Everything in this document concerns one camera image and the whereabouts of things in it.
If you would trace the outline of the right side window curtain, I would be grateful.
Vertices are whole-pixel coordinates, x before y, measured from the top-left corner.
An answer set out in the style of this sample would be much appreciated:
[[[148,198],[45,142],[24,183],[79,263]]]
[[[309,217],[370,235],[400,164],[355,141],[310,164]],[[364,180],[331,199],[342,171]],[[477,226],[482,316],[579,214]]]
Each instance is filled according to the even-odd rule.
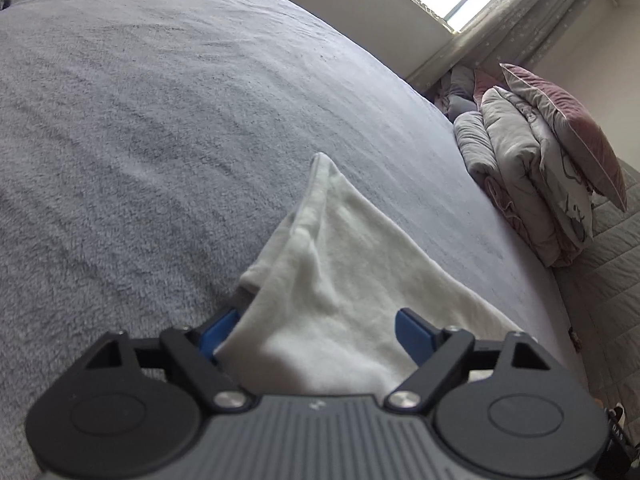
[[[454,66],[496,79],[504,63],[534,68],[592,0],[491,0],[436,53],[407,77],[417,92],[431,91]]]

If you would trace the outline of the grey bed sheet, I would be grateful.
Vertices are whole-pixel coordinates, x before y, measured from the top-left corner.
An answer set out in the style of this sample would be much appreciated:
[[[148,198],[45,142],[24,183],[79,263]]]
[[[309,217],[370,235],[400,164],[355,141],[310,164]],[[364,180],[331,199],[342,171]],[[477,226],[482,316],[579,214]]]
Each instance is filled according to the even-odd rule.
[[[578,378],[553,274],[451,122],[288,0],[12,0],[1,13],[1,474],[30,406],[107,330],[227,300],[329,155],[424,252]]]

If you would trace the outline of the small grey cushion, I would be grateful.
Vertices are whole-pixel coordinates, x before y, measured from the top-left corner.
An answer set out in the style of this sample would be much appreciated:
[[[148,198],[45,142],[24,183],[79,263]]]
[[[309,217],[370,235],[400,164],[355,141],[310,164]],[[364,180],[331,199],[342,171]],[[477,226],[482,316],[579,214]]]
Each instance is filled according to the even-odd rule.
[[[476,112],[484,93],[503,83],[481,70],[456,65],[436,84],[434,104],[454,122],[467,112]]]

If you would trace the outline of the cream long sleeve sweatshirt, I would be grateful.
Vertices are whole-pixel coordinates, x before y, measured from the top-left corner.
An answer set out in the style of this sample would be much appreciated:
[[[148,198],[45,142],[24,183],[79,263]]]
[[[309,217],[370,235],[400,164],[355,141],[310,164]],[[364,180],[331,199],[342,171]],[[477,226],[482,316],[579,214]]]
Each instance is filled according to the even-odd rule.
[[[515,330],[325,154],[314,155],[296,209],[241,275],[239,289],[250,302],[215,358],[257,394],[385,398],[414,371],[395,336],[403,308],[485,340]]]

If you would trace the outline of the folded grey pink quilt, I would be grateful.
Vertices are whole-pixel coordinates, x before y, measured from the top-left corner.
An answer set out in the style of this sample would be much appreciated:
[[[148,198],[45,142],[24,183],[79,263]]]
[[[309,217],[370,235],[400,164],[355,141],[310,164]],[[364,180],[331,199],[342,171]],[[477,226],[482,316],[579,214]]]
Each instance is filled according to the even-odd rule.
[[[541,112],[492,87],[454,120],[466,170],[545,266],[569,266],[592,242],[592,189]]]

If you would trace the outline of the grey pink pillow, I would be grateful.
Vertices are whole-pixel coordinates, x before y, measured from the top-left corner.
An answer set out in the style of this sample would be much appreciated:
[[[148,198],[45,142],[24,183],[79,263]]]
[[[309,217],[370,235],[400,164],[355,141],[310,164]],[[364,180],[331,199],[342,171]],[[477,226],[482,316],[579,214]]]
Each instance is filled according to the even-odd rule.
[[[624,174],[608,138],[588,110],[557,84],[514,64],[500,64],[512,92],[540,114],[593,189],[627,210]]]

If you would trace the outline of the grey quilted headboard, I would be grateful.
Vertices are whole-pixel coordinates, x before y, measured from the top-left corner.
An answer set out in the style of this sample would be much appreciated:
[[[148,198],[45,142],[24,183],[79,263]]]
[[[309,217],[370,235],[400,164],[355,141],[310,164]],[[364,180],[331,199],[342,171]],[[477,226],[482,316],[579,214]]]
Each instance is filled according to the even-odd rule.
[[[592,198],[593,240],[554,271],[577,337],[588,389],[608,408],[622,404],[639,443],[639,171],[623,169],[627,210]]]

